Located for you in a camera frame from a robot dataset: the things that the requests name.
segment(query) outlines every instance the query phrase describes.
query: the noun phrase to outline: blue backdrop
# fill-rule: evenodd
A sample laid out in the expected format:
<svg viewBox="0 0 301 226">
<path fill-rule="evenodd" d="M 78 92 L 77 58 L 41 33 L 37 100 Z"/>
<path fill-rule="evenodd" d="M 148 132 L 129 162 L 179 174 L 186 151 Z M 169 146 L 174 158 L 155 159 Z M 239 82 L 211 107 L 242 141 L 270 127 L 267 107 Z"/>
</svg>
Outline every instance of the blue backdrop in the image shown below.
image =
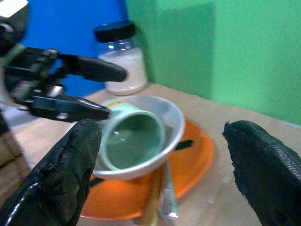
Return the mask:
<svg viewBox="0 0 301 226">
<path fill-rule="evenodd" d="M 93 29 L 97 25 L 127 20 L 124 0 L 29 0 L 26 37 L 29 47 L 56 48 L 62 53 L 96 57 Z M 82 97 L 104 88 L 103 83 L 69 76 L 66 95 Z"/>
</svg>

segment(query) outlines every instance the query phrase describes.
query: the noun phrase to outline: table surface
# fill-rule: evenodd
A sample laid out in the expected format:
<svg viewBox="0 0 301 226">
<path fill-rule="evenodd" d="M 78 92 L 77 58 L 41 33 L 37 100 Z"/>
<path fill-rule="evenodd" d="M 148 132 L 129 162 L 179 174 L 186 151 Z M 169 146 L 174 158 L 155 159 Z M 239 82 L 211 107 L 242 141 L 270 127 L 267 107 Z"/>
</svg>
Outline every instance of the table surface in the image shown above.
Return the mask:
<svg viewBox="0 0 301 226">
<path fill-rule="evenodd" d="M 301 127 L 157 84 L 148 84 L 139 94 L 158 96 L 174 102 L 185 117 L 201 127 L 214 143 L 214 161 L 201 181 L 178 200 L 180 216 L 175 224 L 177 226 L 260 226 L 255 212 L 235 185 L 227 142 L 222 136 L 224 124 L 228 121 L 253 121 L 299 155 L 301 154 Z M 86 98 L 100 103 L 116 96 L 101 90 Z M 33 168 L 70 127 L 70 123 L 36 119 L 16 130 L 15 137 L 23 149 L 29 166 Z M 80 218 L 77 225 L 133 226 L 138 223 L 138 219 L 96 221 Z"/>
</svg>

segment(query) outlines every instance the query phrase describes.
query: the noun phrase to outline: ceramic cup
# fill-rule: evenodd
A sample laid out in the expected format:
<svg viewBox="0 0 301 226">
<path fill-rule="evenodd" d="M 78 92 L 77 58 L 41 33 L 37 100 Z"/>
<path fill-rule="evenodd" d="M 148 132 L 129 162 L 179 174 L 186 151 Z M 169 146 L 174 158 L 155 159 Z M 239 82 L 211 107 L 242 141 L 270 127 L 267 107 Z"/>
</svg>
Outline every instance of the ceramic cup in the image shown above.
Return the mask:
<svg viewBox="0 0 301 226">
<path fill-rule="evenodd" d="M 101 105 L 111 110 L 108 119 L 99 121 L 103 137 L 98 157 L 108 169 L 132 167 L 162 151 L 165 132 L 158 116 L 124 100 L 108 100 Z"/>
</svg>

